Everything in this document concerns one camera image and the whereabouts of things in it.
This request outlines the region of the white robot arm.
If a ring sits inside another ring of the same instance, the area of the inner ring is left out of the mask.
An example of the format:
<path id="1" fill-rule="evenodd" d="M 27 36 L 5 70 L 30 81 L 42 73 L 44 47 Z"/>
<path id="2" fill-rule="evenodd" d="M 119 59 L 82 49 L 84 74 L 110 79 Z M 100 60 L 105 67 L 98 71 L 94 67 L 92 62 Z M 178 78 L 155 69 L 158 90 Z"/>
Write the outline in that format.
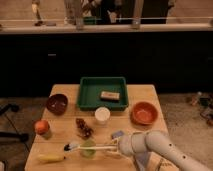
<path id="1" fill-rule="evenodd" d="M 125 156 L 154 152 L 172 162 L 181 171 L 212 171 L 180 151 L 170 140 L 168 134 L 159 130 L 123 135 L 118 140 L 118 150 Z"/>

